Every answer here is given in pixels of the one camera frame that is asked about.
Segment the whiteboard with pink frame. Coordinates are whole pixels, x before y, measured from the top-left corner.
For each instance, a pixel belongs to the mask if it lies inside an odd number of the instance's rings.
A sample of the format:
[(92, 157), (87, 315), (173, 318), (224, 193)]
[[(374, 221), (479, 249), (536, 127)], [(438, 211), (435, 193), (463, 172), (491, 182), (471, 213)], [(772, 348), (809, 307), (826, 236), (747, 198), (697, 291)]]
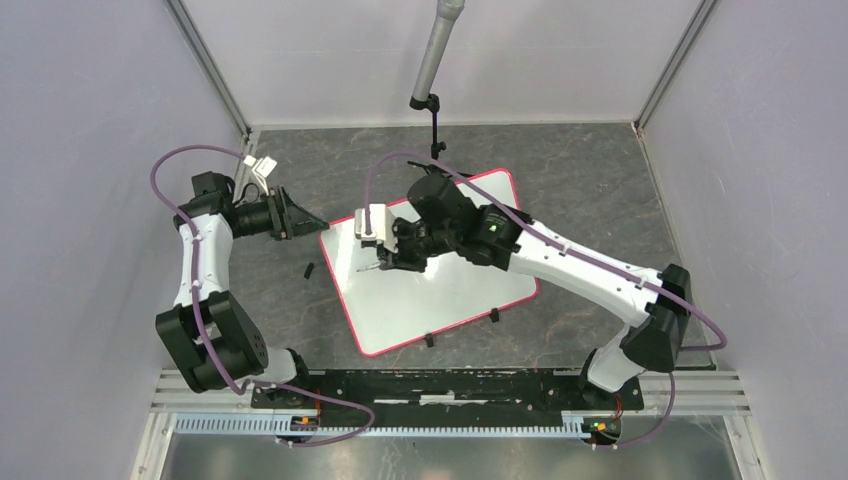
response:
[(342, 218), (319, 243), (359, 352), (375, 357), (534, 298), (538, 281), (475, 266), (454, 253), (429, 260), (424, 273), (369, 271), (374, 249), (361, 248), (354, 220)]

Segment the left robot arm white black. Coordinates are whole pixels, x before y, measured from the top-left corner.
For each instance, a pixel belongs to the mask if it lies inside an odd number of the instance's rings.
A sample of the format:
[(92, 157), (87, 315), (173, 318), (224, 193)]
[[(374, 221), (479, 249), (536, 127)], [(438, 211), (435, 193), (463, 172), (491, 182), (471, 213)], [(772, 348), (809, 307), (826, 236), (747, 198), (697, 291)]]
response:
[(267, 345), (230, 290), (234, 241), (267, 233), (291, 240), (328, 229), (327, 221), (294, 202), (282, 187), (237, 204), (234, 179), (205, 172), (192, 179), (193, 198), (181, 205), (174, 225), (182, 239), (182, 278), (171, 309), (155, 318), (156, 332), (188, 387), (203, 393), (260, 375), (269, 364)]

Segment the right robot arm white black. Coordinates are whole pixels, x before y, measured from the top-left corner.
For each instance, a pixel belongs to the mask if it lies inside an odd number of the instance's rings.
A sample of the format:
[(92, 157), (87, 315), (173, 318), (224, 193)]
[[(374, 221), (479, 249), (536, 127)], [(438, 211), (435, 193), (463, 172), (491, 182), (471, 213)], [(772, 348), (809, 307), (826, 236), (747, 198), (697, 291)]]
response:
[(616, 260), (559, 236), (480, 187), (471, 189), (484, 204), (476, 205), (452, 180), (427, 175), (407, 193), (416, 220), (368, 201), (355, 214), (356, 236), (375, 248), (382, 270), (422, 273), (429, 260), (455, 254), (546, 281), (611, 312), (623, 328), (589, 355), (577, 382), (580, 400), (591, 408), (606, 406), (646, 371), (675, 370), (691, 318), (691, 276), (684, 267), (656, 270)]

